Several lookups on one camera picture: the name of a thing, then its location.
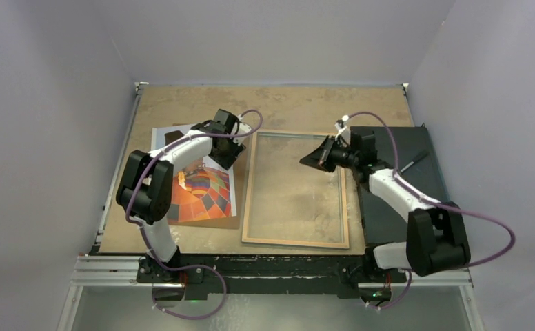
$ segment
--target wooden table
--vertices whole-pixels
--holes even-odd
[[[120,175],[129,152],[150,150],[153,128],[173,126],[176,123],[198,123],[211,119],[219,108],[234,114],[251,108],[257,109],[263,114],[263,127],[267,129],[334,132],[334,122],[337,119],[360,110],[377,113],[390,126],[412,125],[401,88],[148,86],[143,92],[124,151]],[[252,125],[257,123],[253,115],[245,120]],[[376,119],[365,116],[352,119],[350,124],[380,125]],[[177,225],[170,229],[181,251],[188,253],[362,254],[365,240],[356,201],[355,184],[347,176],[348,250],[241,243],[241,228]],[[114,201],[110,203],[100,252],[145,252],[145,245],[135,225],[126,223],[123,209]]]

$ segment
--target purple cable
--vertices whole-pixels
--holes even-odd
[[[515,232],[513,232],[513,230],[507,224],[503,223],[502,221],[499,221],[498,219],[495,219],[494,217],[491,217],[491,216],[488,216],[488,215],[485,215],[485,214],[481,214],[480,212],[471,212],[471,211],[467,211],[467,210],[462,210],[460,208],[452,207],[450,205],[445,205],[443,203],[439,203],[439,202],[435,202],[435,201],[426,199],[425,197],[423,197],[420,194],[418,194],[416,191],[413,191],[409,186],[407,186],[403,182],[404,179],[401,177],[401,175],[399,173],[399,170],[398,170],[399,158],[398,158],[398,152],[397,152],[397,144],[395,142],[395,138],[394,138],[394,135],[392,134],[392,131],[391,131],[390,127],[387,126],[387,124],[384,122],[384,120],[380,116],[378,116],[377,114],[374,114],[372,112],[356,112],[354,114],[349,115],[349,119],[351,119],[352,117],[355,117],[357,115],[362,115],[362,114],[370,115],[370,116],[375,117],[378,121],[381,122],[381,124],[383,124],[383,126],[385,127],[385,130],[387,131],[387,134],[390,136],[390,140],[392,142],[392,149],[393,149],[393,152],[394,152],[394,159],[395,159],[393,176],[396,179],[396,182],[404,190],[408,191],[411,195],[415,196],[418,200],[420,200],[423,203],[427,203],[428,205],[432,205],[432,206],[440,208],[440,209],[448,210],[449,212],[456,212],[456,213],[459,213],[459,214],[463,214],[463,215],[467,215],[467,216],[471,216],[471,217],[476,217],[477,219],[484,219],[484,220],[489,221],[491,223],[495,223],[496,225],[499,225],[500,227],[502,227],[502,228],[507,230],[507,232],[509,233],[509,243],[502,250],[498,251],[497,253],[495,253],[493,255],[485,257],[484,259],[480,259],[480,260],[475,261],[475,262],[470,262],[467,265],[465,265],[465,267],[467,267],[467,268],[468,267],[474,267],[476,265],[481,265],[481,264],[484,264],[484,263],[488,263],[490,261],[493,261],[493,260],[497,259],[498,257],[501,257],[502,255],[504,255],[505,253],[509,252],[513,248],[513,246],[515,245],[515,240],[516,240]],[[408,282],[408,284],[405,286],[405,289],[401,293],[401,295],[393,303],[389,303],[389,304],[383,306],[383,308],[388,308],[388,307],[393,306],[395,303],[397,303],[399,300],[401,300],[404,297],[405,293],[410,288],[409,284],[412,282],[412,274],[411,273],[410,273],[410,278],[408,279],[407,282]]]
[[[223,276],[221,276],[221,274],[219,274],[218,271],[216,271],[215,269],[213,269],[213,268],[211,268],[209,266],[198,264],[198,265],[187,265],[185,267],[179,267],[179,268],[171,268],[171,267],[168,267],[167,265],[165,265],[160,260],[160,258],[156,254],[156,252],[152,249],[152,245],[150,245],[150,241],[148,240],[148,237],[145,235],[145,230],[144,230],[142,224],[139,221],[134,221],[134,220],[131,219],[130,212],[131,212],[131,210],[132,210],[132,208],[134,206],[134,202],[136,200],[137,192],[139,192],[139,189],[140,189],[144,179],[146,178],[146,176],[150,172],[150,169],[152,169],[152,166],[154,166],[154,163],[156,163],[168,151],[170,151],[171,149],[177,147],[178,145],[180,145],[180,144],[182,144],[182,143],[184,143],[186,141],[189,141],[189,140],[195,139],[195,138],[202,138],[202,137],[241,138],[241,137],[246,137],[246,136],[250,136],[251,134],[254,134],[257,130],[259,130],[259,128],[263,124],[263,116],[261,116],[261,113],[258,112],[255,109],[246,110],[245,112],[243,112],[241,114],[241,116],[243,117],[243,116],[245,116],[246,114],[248,114],[250,112],[255,112],[256,114],[259,115],[259,124],[257,125],[257,127],[253,128],[251,131],[249,131],[247,133],[242,133],[242,134],[201,133],[201,134],[193,134],[190,137],[183,137],[183,138],[181,138],[179,140],[176,140],[176,141],[172,142],[170,145],[166,146],[162,151],[160,151],[160,153],[158,153],[155,157],[153,157],[152,160],[145,167],[144,171],[141,173],[140,178],[138,179],[138,182],[136,184],[136,188],[134,189],[134,193],[132,194],[132,197],[130,198],[130,202],[128,203],[127,209],[125,211],[125,220],[128,223],[135,224],[135,225],[139,226],[143,242],[145,243],[145,246],[150,251],[150,254],[152,255],[152,258],[154,260],[156,260],[156,262],[164,270],[167,270],[167,271],[175,272],[175,271],[182,271],[182,270],[195,269],[195,268],[201,268],[201,269],[210,270],[211,272],[213,272],[219,278],[219,280],[221,281],[221,285],[223,286],[223,298],[221,299],[221,302],[219,303],[219,305],[213,311],[211,311],[211,312],[209,312],[207,314],[200,315],[200,316],[188,316],[188,315],[179,314],[177,312],[172,312],[170,310],[166,310],[165,308],[162,308],[162,307],[157,305],[156,300],[154,299],[154,296],[152,295],[152,300],[154,301],[154,306],[158,310],[160,310],[161,312],[165,312],[166,314],[170,314],[172,316],[175,316],[175,317],[178,317],[178,318],[181,318],[181,319],[189,319],[189,320],[206,319],[206,318],[212,316],[213,314],[215,314],[216,312],[218,312],[223,307],[223,305],[225,304],[225,301],[227,300],[227,284],[225,283],[225,279],[223,278]]]

